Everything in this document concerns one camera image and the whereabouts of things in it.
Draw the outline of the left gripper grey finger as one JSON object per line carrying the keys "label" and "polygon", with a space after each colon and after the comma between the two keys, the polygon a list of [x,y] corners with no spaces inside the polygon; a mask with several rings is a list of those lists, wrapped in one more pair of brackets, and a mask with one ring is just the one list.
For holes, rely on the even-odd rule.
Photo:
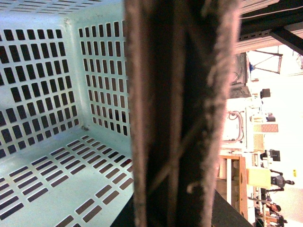
{"label": "left gripper grey finger", "polygon": [[138,227],[209,227],[238,0],[125,1]]}

